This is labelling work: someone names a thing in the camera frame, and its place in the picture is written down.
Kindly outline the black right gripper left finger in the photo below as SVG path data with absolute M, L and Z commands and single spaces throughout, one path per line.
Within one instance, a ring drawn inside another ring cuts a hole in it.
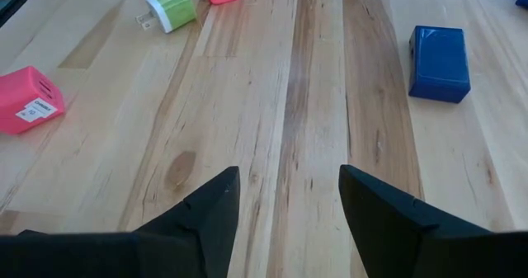
M 180 240 L 193 237 L 205 277 L 227 278 L 238 227 L 239 201 L 239 168 L 227 167 L 138 231 Z

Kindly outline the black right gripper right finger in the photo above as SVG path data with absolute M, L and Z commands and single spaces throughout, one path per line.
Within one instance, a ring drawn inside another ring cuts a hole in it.
M 490 233 L 352 165 L 340 166 L 338 186 L 347 224 L 369 278 L 411 278 L 424 238 Z

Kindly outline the green and white wall charger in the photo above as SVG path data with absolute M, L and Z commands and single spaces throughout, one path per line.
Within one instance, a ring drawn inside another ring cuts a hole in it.
M 165 34 L 197 19 L 192 0 L 145 0 L 149 11 L 135 18 L 144 30 L 160 25 Z

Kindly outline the small purple box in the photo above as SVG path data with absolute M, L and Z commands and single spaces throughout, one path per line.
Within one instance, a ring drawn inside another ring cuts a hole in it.
M 455 104 L 464 100 L 471 83 L 462 29 L 416 26 L 409 49 L 409 96 Z

